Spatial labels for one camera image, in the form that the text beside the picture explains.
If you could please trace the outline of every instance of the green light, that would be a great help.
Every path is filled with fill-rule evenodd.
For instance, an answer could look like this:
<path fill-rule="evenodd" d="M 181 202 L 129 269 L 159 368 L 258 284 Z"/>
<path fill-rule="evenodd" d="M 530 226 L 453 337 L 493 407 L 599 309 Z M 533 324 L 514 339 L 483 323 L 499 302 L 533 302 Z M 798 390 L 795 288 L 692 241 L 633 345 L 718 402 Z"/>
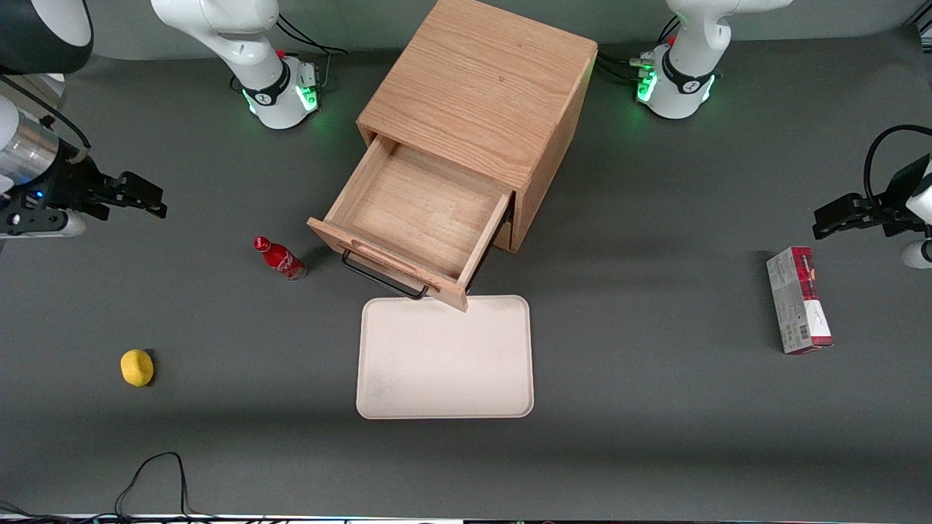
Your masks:
<path fill-rule="evenodd" d="M 712 77 L 708 79 L 708 87 L 706 88 L 706 94 L 702 95 L 703 102 L 708 100 L 708 93 L 712 91 L 712 84 L 714 83 L 715 83 L 715 75 L 712 75 Z"/>
<path fill-rule="evenodd" d="M 242 91 L 243 98 L 246 99 L 246 103 L 249 105 L 249 112 L 255 115 L 255 107 L 253 107 L 253 101 L 249 99 L 249 95 L 246 94 L 246 90 Z"/>
<path fill-rule="evenodd" d="M 657 85 L 657 73 L 651 71 L 649 75 L 641 79 L 640 86 L 637 87 L 637 97 L 642 102 L 647 102 L 651 99 L 653 94 L 653 88 Z"/>
<path fill-rule="evenodd" d="M 301 99 L 301 103 L 304 105 L 304 108 L 311 112 L 317 109 L 317 90 L 314 88 L 302 88 L 301 86 L 295 86 L 295 92 L 297 93 L 298 98 Z"/>

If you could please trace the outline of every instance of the gray table surface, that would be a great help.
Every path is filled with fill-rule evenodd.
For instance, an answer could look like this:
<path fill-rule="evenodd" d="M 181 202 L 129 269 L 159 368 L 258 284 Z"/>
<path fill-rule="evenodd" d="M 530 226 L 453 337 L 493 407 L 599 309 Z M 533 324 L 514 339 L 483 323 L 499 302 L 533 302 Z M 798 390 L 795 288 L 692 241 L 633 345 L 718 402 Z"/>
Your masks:
<path fill-rule="evenodd" d="M 626 56 L 642 46 L 617 48 Z M 0 257 L 0 494 L 98 512 L 149 455 L 185 458 L 199 511 L 397 517 L 932 520 L 932 273 L 879 230 L 814 244 L 883 129 L 930 124 L 915 31 L 736 43 L 693 118 L 593 78 L 575 142 L 517 255 L 473 292 L 531 307 L 522 420 L 389 421 L 354 408 L 360 313 L 382 290 L 305 226 L 364 151 L 354 119 L 395 54 L 334 60 L 322 111 L 263 129 L 218 60 L 95 60 L 66 113 L 105 172 L 165 189 Z M 877 184 L 928 151 L 884 144 Z M 288 283 L 257 234 L 304 253 Z M 814 244 L 837 345 L 779 352 L 763 262 Z M 119 376 L 158 354 L 154 387 Z M 177 511 L 157 462 L 132 512 Z"/>

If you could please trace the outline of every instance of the red bottle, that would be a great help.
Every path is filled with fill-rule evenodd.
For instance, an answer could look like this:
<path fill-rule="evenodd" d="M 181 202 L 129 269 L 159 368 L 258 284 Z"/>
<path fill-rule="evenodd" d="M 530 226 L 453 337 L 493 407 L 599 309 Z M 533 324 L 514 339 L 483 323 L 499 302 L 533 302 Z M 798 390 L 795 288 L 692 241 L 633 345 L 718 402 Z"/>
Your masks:
<path fill-rule="evenodd" d="M 253 247 L 262 253 L 262 257 L 265 258 L 270 268 L 275 269 L 292 282 L 299 281 L 308 274 L 304 263 L 279 243 L 270 242 L 266 237 L 255 237 Z"/>

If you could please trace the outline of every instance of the wooden drawer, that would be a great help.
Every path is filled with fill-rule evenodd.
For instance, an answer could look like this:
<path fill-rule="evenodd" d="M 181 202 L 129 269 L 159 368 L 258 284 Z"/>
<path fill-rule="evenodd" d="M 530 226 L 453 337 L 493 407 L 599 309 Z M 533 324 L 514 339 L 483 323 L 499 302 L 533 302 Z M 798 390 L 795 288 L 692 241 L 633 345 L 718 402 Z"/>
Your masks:
<path fill-rule="evenodd" d="M 378 135 L 327 216 L 308 225 L 351 267 L 362 264 L 411 288 L 410 295 L 466 311 L 466 290 L 512 194 Z"/>

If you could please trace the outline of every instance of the cardboard box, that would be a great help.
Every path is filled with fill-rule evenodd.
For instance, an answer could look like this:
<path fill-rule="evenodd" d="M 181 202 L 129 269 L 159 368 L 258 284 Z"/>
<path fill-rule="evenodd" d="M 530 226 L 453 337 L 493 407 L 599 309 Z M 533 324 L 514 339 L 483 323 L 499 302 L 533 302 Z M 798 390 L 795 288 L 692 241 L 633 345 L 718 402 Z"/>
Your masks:
<path fill-rule="evenodd" d="M 783 352 L 797 355 L 833 344 L 816 294 L 811 247 L 794 246 L 767 261 Z"/>

